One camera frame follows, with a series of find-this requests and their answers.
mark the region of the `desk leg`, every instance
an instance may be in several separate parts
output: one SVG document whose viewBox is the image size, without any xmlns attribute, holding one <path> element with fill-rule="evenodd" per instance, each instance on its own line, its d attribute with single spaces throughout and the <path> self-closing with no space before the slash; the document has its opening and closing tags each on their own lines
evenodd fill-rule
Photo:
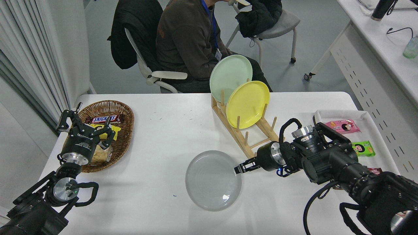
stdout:
<svg viewBox="0 0 418 235">
<path fill-rule="evenodd" d="M 339 33 L 339 35 L 335 38 L 335 40 L 332 42 L 332 44 L 329 46 L 329 48 L 325 51 L 324 55 L 320 58 L 320 60 L 315 64 L 313 69 L 309 74 L 305 74 L 303 76 L 303 79 L 306 81 L 309 81 L 313 75 L 316 75 L 316 73 L 324 66 L 325 62 L 328 60 L 328 58 L 331 56 L 331 48 L 334 46 L 335 42 L 339 40 L 341 35 L 347 30 L 348 26 L 352 25 L 352 21 L 350 20 L 348 24 L 344 27 L 344 29 Z"/>
</svg>

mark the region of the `snack package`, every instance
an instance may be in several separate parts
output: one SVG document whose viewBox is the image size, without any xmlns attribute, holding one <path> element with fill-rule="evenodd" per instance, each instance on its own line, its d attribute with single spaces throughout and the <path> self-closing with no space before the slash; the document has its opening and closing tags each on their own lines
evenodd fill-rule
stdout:
<svg viewBox="0 0 418 235">
<path fill-rule="evenodd" d="M 93 154 L 93 159 L 90 163 L 102 163 L 110 161 L 110 157 L 112 156 L 112 147 L 108 147 L 107 149 L 102 149 L 100 146 L 96 146 L 96 150 Z"/>
<path fill-rule="evenodd" d="M 340 134 L 348 134 L 360 131 L 352 119 L 331 121 L 325 123 L 325 125 L 331 127 L 334 131 Z"/>
<path fill-rule="evenodd" d="M 96 127 L 99 127 L 98 128 L 98 130 L 100 130 L 100 129 L 102 129 L 103 127 L 104 127 L 104 125 L 101 125 L 101 124 L 89 124 L 91 127 L 93 127 L 93 128 L 96 128 Z M 121 130 L 121 128 L 120 127 L 117 127 L 117 126 L 113 126 L 113 125 L 110 125 L 109 124 L 109 127 L 113 130 L 113 131 L 115 131 L 116 133 L 115 133 L 115 136 L 113 137 L 113 140 L 117 140 L 117 132 L 118 131 L 120 131 Z M 99 138 L 101 139 L 101 140 L 105 140 L 105 139 L 107 139 L 107 134 L 106 133 L 103 133 L 103 134 L 101 134 L 101 135 L 99 135 Z"/>
<path fill-rule="evenodd" d="M 87 124 L 104 124 L 106 122 L 106 119 L 109 116 L 104 117 L 87 117 L 86 123 Z M 110 116 L 110 124 L 117 124 L 123 122 L 123 114 L 117 114 Z"/>
<path fill-rule="evenodd" d="M 353 144 L 353 149 L 356 151 L 357 156 L 371 157 L 376 155 L 370 141 L 352 142 L 351 144 Z"/>
<path fill-rule="evenodd" d="M 380 173 L 382 173 L 382 168 L 367 168 L 370 172 L 376 174 L 376 175 L 380 175 Z"/>
</svg>

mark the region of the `gray chair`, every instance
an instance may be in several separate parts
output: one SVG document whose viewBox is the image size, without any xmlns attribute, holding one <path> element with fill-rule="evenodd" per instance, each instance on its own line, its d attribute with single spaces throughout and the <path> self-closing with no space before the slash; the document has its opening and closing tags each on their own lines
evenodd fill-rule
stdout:
<svg viewBox="0 0 418 235">
<path fill-rule="evenodd" d="M 238 3 L 233 0 L 229 2 L 229 5 L 232 5 L 235 9 L 235 11 L 240 13 L 240 10 L 238 8 Z M 295 50 L 296 50 L 296 26 L 299 24 L 301 20 L 294 14 L 288 12 L 287 10 L 283 10 L 282 15 L 280 16 L 277 23 L 270 29 L 256 35 L 254 37 L 254 42 L 258 45 L 259 53 L 258 53 L 258 63 L 260 64 L 260 67 L 262 67 L 263 63 L 263 47 L 261 44 L 261 41 L 263 39 L 270 39 L 270 38 L 277 38 L 280 37 L 290 31 L 293 31 L 293 43 L 292 43 L 292 54 L 290 63 L 293 64 L 296 62 L 295 57 Z M 231 44 L 232 40 L 234 39 L 235 35 L 240 30 L 240 26 L 238 25 L 234 32 L 232 33 L 231 37 L 229 38 L 227 44 L 225 45 L 227 48 Z"/>
<path fill-rule="evenodd" d="M 146 79 L 146 83 L 148 85 L 157 84 L 160 86 L 161 93 L 178 93 L 177 89 L 171 86 L 170 84 L 167 84 L 161 79 L 186 79 L 187 73 L 181 73 L 181 72 L 171 72 L 171 71 L 154 71 L 152 72 L 147 64 L 144 61 L 144 58 L 142 57 L 138 47 L 133 41 L 133 38 L 131 34 L 129 33 L 129 30 L 125 28 L 126 36 L 134 48 L 136 52 L 136 58 L 138 60 L 138 67 L 141 72 L 141 74 Z"/>
</svg>

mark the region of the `white desk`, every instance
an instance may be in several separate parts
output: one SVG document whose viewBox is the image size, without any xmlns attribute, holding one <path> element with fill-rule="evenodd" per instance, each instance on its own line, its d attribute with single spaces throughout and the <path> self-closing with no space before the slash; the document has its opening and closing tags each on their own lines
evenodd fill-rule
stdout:
<svg viewBox="0 0 418 235">
<path fill-rule="evenodd" d="M 303 172 L 287 178 L 262 169 L 245 173 L 239 198 L 220 212 L 200 209 L 189 198 L 184 179 L 197 154 L 219 150 L 237 164 L 246 160 L 212 111 L 210 94 L 83 95 L 78 102 L 85 107 L 100 100 L 118 100 L 132 108 L 133 138 L 115 165 L 77 177 L 78 182 L 97 182 L 99 192 L 91 205 L 68 213 L 69 224 L 61 234 L 304 234 L 303 209 L 320 186 L 310 183 Z M 313 124 L 317 109 L 356 107 L 344 92 L 271 93 L 265 116 L 278 117 L 278 133 L 289 118 Z M 292 141 L 294 128 L 286 131 L 287 141 Z M 56 155 L 65 138 L 66 133 L 59 136 L 42 176 L 58 168 Z M 369 167 L 397 172 L 383 166 L 382 159 L 373 159 L 375 165 Z M 81 190 L 80 202 L 89 195 Z M 313 203 L 308 217 L 313 234 L 351 234 L 338 210 L 342 201 L 352 202 L 345 192 L 332 190 Z"/>
<path fill-rule="evenodd" d="M 362 105 L 376 123 L 400 172 L 418 181 L 418 57 L 402 52 L 411 27 L 418 33 L 418 12 L 394 10 L 381 21 L 362 12 L 357 0 L 337 0 L 351 21 L 312 69 L 316 74 L 332 55 Z"/>
</svg>

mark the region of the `brown sweater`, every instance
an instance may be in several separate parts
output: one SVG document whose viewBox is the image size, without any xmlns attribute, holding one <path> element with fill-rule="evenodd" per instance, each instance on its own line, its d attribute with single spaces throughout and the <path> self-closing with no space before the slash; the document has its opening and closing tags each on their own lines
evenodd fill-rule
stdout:
<svg viewBox="0 0 418 235">
<path fill-rule="evenodd" d="M 214 6 L 209 17 L 201 0 L 171 0 L 158 25 L 157 59 L 166 71 L 185 72 L 187 79 L 209 79 L 218 60 L 212 25 Z M 217 43 L 222 58 L 231 54 L 220 38 Z"/>
</svg>

